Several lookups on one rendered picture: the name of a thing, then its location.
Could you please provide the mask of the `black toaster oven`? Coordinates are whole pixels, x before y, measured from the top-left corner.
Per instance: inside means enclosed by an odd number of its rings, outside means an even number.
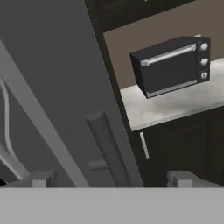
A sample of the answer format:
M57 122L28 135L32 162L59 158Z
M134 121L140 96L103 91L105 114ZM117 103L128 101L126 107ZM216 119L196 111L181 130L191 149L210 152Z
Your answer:
M136 84L149 99L210 80L211 38L180 36L129 54Z

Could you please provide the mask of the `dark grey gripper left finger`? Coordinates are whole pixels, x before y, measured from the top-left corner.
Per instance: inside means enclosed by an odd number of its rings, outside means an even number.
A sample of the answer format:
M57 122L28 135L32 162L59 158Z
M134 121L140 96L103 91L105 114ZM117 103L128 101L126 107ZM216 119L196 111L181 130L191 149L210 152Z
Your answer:
M5 188L14 188L14 187L32 187L32 188L47 188L47 187L56 187L56 171L35 171L26 178L15 181L9 184L6 184Z

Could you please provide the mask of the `dark wall cupboard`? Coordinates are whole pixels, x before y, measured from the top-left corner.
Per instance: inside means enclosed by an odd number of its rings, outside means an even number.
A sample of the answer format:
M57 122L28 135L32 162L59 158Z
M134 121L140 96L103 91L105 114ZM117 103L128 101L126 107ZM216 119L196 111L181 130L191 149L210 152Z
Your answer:
M134 23L195 0L85 0L103 32Z

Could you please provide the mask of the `grey freezer door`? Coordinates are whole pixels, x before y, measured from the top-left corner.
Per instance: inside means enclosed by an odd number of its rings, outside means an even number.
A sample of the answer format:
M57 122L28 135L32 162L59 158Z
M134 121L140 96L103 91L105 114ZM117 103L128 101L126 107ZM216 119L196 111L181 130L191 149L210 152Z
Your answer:
M10 99L7 142L20 171L56 170L59 186L88 187L87 124L74 105L72 71L57 52L14 52L0 41L0 79Z

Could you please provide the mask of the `dark base cupboard door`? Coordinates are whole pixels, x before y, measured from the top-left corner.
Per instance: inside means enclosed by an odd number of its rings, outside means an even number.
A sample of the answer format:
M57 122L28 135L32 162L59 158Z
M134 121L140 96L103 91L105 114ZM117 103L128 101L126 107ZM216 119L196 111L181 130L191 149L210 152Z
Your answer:
M168 171L190 171L224 186L224 106L135 130L131 142L146 187L165 187Z

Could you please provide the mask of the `grey fridge door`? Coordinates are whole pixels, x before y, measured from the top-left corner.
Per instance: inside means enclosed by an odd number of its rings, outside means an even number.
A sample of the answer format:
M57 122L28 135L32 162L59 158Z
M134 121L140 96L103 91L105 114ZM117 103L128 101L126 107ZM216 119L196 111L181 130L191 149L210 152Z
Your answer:
M140 187L84 0L0 0L0 79L13 150L60 187Z

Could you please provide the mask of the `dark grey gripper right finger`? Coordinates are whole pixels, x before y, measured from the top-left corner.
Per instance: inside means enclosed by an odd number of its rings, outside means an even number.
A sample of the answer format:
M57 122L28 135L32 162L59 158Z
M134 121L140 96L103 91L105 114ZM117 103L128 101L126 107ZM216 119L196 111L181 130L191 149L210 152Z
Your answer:
M168 171L167 186L177 188L221 188L221 185L199 178L191 171Z

